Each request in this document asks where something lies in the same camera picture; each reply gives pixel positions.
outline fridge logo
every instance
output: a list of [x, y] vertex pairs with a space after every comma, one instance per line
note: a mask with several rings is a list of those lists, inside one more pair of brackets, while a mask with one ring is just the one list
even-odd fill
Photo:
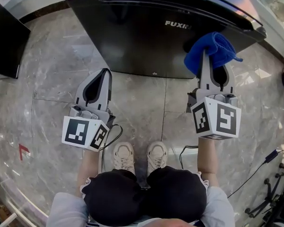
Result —
[[181, 23], [167, 21], [167, 20], [165, 22], [165, 25], [170, 25], [170, 26], [177, 27], [177, 28], [191, 29], [191, 25], [181, 24]]

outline gray tile floor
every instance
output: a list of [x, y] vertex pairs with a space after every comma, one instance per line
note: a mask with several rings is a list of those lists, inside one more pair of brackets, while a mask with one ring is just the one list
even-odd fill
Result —
[[[37, 226], [44, 225], [57, 192], [74, 192], [82, 151], [61, 143], [63, 116], [78, 85], [92, 72], [107, 67], [70, 9], [27, 24], [32, 30], [18, 80], [0, 80], [0, 183], [13, 203]], [[258, 44], [231, 62], [242, 108], [238, 139], [217, 142], [219, 181], [227, 195], [235, 191], [284, 140], [284, 66]], [[170, 166], [180, 168], [185, 145], [197, 145], [191, 114], [185, 113], [187, 92], [197, 81], [141, 77], [113, 72], [110, 109], [124, 133], [120, 140], [135, 149], [139, 183], [145, 185], [146, 148], [162, 140]], [[19, 159], [18, 145], [29, 154]], [[196, 171], [197, 151], [183, 155], [186, 169]], [[106, 168], [111, 168], [110, 151]], [[250, 222], [246, 207], [264, 199], [263, 180], [284, 160], [280, 154], [230, 198], [238, 226]]]

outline blue towel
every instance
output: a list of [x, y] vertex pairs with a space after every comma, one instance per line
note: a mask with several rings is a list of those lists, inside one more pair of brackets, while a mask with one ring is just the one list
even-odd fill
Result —
[[233, 46], [223, 35], [212, 32], [198, 39], [184, 59], [186, 67], [195, 75], [198, 74], [200, 58], [204, 49], [206, 49], [206, 54], [211, 57], [214, 69], [225, 65], [232, 59], [243, 61], [236, 56]]

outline person's leg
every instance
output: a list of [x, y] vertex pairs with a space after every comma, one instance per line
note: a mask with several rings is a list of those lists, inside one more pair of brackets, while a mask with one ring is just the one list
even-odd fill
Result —
[[81, 190], [95, 221], [107, 226], [126, 226], [140, 216], [143, 196], [134, 175], [133, 147], [119, 143], [113, 154], [115, 169], [89, 178]]
[[166, 166], [167, 149], [162, 142], [149, 146], [147, 182], [150, 189], [143, 203], [146, 214], [158, 218], [199, 219], [206, 207], [207, 183], [200, 174]]

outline white sneaker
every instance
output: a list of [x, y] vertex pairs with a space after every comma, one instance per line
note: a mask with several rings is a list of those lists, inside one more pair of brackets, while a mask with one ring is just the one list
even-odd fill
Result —
[[113, 156], [115, 169], [127, 170], [136, 175], [133, 165], [133, 146], [129, 142], [116, 144]]
[[162, 141], [151, 143], [147, 149], [147, 176], [149, 176], [157, 168], [166, 167], [167, 158], [167, 148]]

